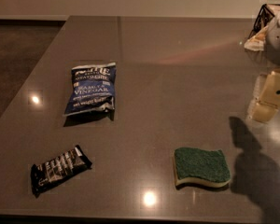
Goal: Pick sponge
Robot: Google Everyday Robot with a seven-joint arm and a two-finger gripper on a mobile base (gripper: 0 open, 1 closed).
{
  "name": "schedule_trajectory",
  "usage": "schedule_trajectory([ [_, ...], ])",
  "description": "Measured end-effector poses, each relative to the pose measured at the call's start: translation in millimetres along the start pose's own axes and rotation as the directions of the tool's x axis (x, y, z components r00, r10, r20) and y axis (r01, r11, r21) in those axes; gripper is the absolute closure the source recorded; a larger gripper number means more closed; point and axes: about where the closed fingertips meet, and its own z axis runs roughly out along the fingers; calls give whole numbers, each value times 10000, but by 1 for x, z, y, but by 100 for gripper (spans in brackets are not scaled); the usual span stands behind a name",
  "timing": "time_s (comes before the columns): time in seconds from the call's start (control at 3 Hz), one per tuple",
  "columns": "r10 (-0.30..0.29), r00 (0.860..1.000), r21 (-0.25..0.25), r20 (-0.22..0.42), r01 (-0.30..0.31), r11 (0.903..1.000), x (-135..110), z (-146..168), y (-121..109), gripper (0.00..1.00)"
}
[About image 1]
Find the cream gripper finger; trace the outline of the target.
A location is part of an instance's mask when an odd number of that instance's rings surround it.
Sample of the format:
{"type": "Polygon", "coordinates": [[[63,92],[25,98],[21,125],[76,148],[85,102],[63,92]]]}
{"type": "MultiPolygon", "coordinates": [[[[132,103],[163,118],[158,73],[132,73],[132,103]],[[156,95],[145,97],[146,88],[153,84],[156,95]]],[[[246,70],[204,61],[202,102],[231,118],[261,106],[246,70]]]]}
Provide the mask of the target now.
{"type": "Polygon", "coordinates": [[[263,105],[258,100],[252,100],[248,108],[248,116],[257,122],[267,123],[277,113],[277,109],[270,105],[263,105]]]}

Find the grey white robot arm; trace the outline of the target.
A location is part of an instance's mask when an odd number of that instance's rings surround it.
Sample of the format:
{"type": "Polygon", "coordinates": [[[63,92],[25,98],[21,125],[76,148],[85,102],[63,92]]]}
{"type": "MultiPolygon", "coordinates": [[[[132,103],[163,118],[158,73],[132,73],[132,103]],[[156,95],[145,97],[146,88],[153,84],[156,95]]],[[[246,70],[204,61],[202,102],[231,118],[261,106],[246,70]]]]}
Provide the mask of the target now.
{"type": "Polygon", "coordinates": [[[263,52],[276,65],[267,74],[258,75],[248,116],[260,123],[269,122],[280,110],[280,5],[264,4],[245,42],[244,48],[263,52]]]}

